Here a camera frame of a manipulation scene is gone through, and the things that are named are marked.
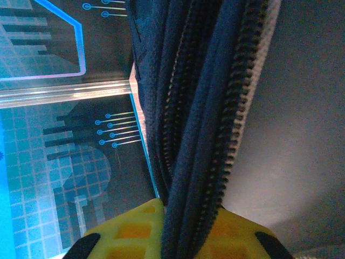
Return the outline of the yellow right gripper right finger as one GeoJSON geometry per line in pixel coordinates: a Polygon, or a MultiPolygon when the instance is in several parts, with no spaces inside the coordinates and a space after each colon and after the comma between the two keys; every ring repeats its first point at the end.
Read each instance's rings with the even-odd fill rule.
{"type": "Polygon", "coordinates": [[[215,223],[199,259],[294,259],[274,232],[224,208],[215,223]]]}

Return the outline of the aluminium enclosure frame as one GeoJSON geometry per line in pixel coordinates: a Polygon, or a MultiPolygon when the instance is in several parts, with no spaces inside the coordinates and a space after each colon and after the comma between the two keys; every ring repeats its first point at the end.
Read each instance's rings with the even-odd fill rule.
{"type": "Polygon", "coordinates": [[[129,80],[0,91],[0,109],[109,97],[132,92],[129,80]]]}

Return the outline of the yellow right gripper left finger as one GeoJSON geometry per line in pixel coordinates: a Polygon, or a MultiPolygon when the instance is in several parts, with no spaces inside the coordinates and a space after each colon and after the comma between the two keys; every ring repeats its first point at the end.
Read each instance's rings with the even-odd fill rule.
{"type": "Polygon", "coordinates": [[[159,198],[89,229],[62,259],[161,259],[164,205],[159,198]]]}

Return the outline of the navy student backpack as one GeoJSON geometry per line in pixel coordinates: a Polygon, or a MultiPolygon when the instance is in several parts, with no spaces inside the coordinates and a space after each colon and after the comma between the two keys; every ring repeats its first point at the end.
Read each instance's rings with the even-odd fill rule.
{"type": "Polygon", "coordinates": [[[345,0],[126,0],[161,259],[219,210],[345,259],[345,0]]]}

